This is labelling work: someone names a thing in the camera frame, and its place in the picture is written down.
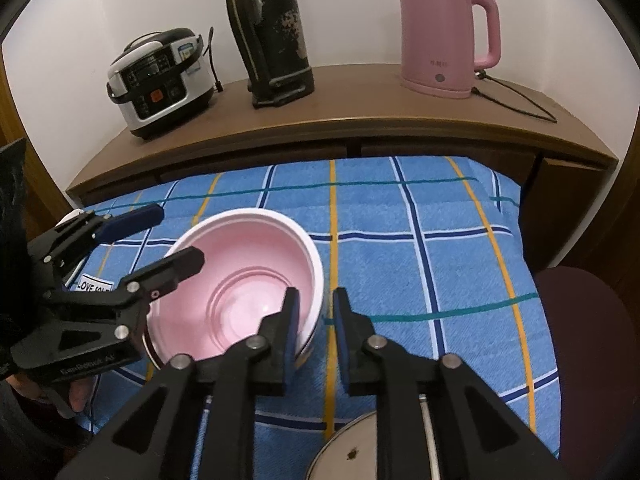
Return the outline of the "person's left hand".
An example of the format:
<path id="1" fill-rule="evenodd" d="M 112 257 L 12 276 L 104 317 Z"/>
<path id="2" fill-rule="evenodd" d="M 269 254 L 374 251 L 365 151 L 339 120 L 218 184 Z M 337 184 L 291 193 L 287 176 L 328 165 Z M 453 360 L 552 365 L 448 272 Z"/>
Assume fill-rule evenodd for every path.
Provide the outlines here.
<path id="1" fill-rule="evenodd" d="M 51 397 L 46 388 L 42 388 L 31 380 L 26 374 L 18 373 L 4 380 L 16 393 L 28 400 L 51 404 Z M 67 384 L 57 385 L 53 390 L 62 398 L 66 396 L 66 403 L 75 412 L 80 413 L 85 409 L 92 398 L 95 377 L 86 377 Z"/>

